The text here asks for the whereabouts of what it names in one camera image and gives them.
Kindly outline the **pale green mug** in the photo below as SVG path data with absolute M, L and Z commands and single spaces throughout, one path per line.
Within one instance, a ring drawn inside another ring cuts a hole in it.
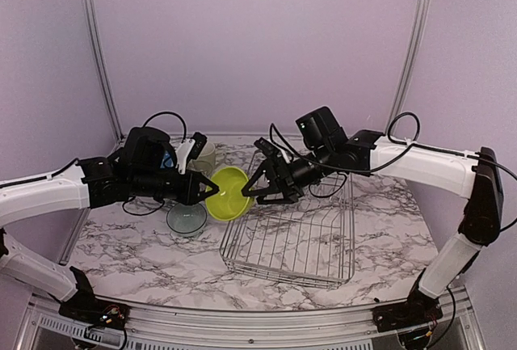
M 198 171 L 206 177 L 210 177 L 216 168 L 216 147 L 208 142 L 202 149 L 197 159 L 191 160 L 188 167 Z

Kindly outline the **lime green bowl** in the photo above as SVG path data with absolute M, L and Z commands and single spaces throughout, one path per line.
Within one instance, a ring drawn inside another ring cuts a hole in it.
M 250 209 L 252 198 L 242 195 L 249 178 L 241 168 L 221 167 L 212 175 L 211 181 L 219 187 L 219 192 L 205 201 L 211 217 L 218 221 L 233 221 Z

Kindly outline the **blue dotted plate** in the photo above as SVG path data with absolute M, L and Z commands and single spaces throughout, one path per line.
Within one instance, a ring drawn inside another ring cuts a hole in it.
M 162 159 L 161 168 L 165 169 L 165 168 L 171 168 L 173 166 L 174 166 L 174 162 L 173 162 L 172 157 L 170 156 L 170 154 L 168 152 L 165 152 L 163 159 Z

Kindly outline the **white striped bowl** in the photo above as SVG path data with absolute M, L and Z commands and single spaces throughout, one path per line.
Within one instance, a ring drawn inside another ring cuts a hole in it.
M 207 223 L 207 210 L 201 204 L 176 204 L 166 215 L 166 224 L 175 237 L 190 238 L 199 235 Z

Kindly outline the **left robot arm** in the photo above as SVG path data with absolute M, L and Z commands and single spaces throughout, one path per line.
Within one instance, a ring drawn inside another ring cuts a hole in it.
M 135 127 L 119 149 L 107 157 L 74 159 L 60 170 L 1 184 L 1 226 L 72 209 L 97 209 L 136 197 L 159 203 L 173 200 L 197 205 L 218 193 L 218 186 L 188 168 L 207 143 L 196 132 L 178 147 L 170 136 L 149 126 Z M 1 272 L 68 303 L 86 322 L 102 314 L 85 273 L 60 267 L 1 233 Z

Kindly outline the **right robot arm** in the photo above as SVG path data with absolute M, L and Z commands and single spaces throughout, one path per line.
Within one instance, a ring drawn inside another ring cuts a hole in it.
M 457 217 L 459 225 L 448 229 L 451 237 L 418 275 L 407 299 L 372 311 L 379 331 L 441 318 L 439 297 L 502 232 L 502 166 L 495 152 L 486 147 L 477 152 L 448 150 L 424 145 L 416 137 L 402 140 L 372 130 L 349 137 L 327 106 L 298 118 L 296 126 L 309 153 L 258 139 L 254 144 L 265 159 L 242 195 L 254 197 L 261 205 L 293 204 L 306 187 L 333 173 L 380 175 L 408 182 L 424 220 L 433 227 L 439 222 L 431 206 L 448 200 L 438 206 L 437 214 Z M 284 148 L 290 157 L 282 154 Z

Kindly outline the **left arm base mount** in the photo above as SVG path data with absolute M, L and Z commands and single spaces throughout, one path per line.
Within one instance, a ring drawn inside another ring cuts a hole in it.
M 72 298 L 60 304 L 58 313 L 66 318 L 87 323 L 93 328 L 107 327 L 123 330 L 130 307 L 123 303 L 104 301 L 96 297 Z

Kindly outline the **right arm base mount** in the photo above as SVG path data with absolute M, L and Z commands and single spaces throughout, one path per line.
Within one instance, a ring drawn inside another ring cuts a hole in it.
M 404 302 L 376 306 L 372 317 L 377 330 L 387 332 L 438 321 L 443 312 L 437 299 L 408 298 Z

